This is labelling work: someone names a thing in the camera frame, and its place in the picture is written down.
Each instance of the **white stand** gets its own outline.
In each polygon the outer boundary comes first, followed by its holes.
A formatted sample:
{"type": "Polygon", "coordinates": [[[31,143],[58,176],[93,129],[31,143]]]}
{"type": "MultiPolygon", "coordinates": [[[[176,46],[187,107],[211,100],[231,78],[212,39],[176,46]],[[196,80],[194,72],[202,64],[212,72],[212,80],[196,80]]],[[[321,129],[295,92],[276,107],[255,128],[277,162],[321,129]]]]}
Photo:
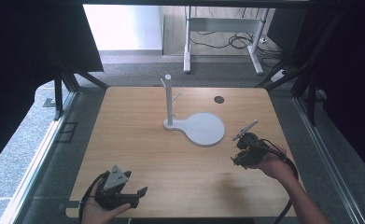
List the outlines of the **white stand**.
{"type": "Polygon", "coordinates": [[[200,147],[211,147],[222,140],[225,135],[223,121],[208,112],[199,112],[187,119],[174,119],[172,103],[179,94],[172,99],[171,76],[165,75],[165,81],[161,79],[166,92],[167,119],[163,125],[168,130],[178,130],[188,137],[190,141],[200,147]]]}
{"type": "Polygon", "coordinates": [[[254,42],[248,46],[249,55],[255,66],[258,75],[263,74],[256,49],[259,44],[263,27],[266,23],[269,8],[263,9],[260,20],[254,19],[216,19],[216,18],[192,18],[190,15],[191,7],[188,7],[186,20],[186,39],[183,61],[184,73],[190,72],[190,32],[226,32],[226,33],[254,33],[254,42]]]}

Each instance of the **wooden tabletop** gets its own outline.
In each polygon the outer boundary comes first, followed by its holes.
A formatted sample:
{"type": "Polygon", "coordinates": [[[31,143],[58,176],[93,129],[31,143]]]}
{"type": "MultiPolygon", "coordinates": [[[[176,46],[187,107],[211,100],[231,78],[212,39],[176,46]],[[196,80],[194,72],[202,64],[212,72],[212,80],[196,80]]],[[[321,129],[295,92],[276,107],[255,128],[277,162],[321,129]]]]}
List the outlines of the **wooden tabletop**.
{"type": "MultiPolygon", "coordinates": [[[[163,127],[163,87],[113,87],[106,91],[70,201],[79,201],[91,182],[117,165],[132,175],[122,193],[148,187],[136,209],[121,217],[277,217],[288,202],[278,181],[260,170],[233,165],[239,152],[232,138],[257,119],[250,132],[288,148],[264,89],[173,88],[177,119],[196,112],[219,116],[226,127],[212,147],[198,147],[185,134],[163,127]],[[223,104],[214,101],[224,98],[223,104]]],[[[77,208],[67,208],[77,217],[77,208]]],[[[296,216],[290,209],[287,216],[296,216]]]]}

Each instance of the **human arm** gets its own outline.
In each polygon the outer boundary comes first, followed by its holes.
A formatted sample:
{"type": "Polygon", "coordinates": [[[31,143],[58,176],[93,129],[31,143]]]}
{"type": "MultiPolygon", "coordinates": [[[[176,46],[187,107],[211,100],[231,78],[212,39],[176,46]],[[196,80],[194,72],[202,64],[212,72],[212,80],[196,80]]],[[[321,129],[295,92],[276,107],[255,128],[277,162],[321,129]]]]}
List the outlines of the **human arm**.
{"type": "Polygon", "coordinates": [[[272,153],[267,153],[257,167],[267,176],[277,179],[286,189],[301,224],[328,224],[329,221],[310,199],[308,194],[293,175],[290,167],[272,153]]]}
{"type": "Polygon", "coordinates": [[[131,207],[129,203],[126,203],[110,211],[103,209],[100,204],[94,200],[95,192],[97,191],[98,184],[101,180],[102,179],[99,179],[94,185],[90,193],[90,197],[85,203],[82,224],[107,224],[113,217],[122,214],[131,207]]]}

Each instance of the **black hole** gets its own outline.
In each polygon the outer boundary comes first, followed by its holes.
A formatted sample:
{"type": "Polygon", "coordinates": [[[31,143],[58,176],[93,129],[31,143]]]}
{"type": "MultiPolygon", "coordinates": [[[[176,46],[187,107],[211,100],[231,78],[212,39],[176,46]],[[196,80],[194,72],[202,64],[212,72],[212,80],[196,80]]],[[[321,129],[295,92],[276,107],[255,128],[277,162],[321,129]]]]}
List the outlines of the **black hole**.
{"type": "Polygon", "coordinates": [[[214,101],[217,103],[217,104],[223,104],[223,102],[225,102],[225,99],[221,96],[216,96],[214,98],[214,101]]]}

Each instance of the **finger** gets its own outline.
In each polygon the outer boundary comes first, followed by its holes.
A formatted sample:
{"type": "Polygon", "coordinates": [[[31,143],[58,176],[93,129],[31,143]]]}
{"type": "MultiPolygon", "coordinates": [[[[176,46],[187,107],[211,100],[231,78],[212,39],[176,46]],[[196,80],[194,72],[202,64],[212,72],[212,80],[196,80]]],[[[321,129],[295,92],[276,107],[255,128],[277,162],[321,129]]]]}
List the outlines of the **finger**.
{"type": "Polygon", "coordinates": [[[129,203],[125,203],[125,204],[109,211],[109,213],[107,213],[107,215],[109,218],[112,218],[112,217],[118,216],[118,215],[122,214],[123,212],[129,210],[129,208],[131,208],[131,207],[132,206],[129,203]]]}
{"type": "Polygon", "coordinates": [[[100,185],[101,181],[103,180],[103,178],[100,178],[97,183],[95,183],[94,187],[92,187],[90,196],[95,196],[95,193],[97,192],[98,186],[100,185]]]}

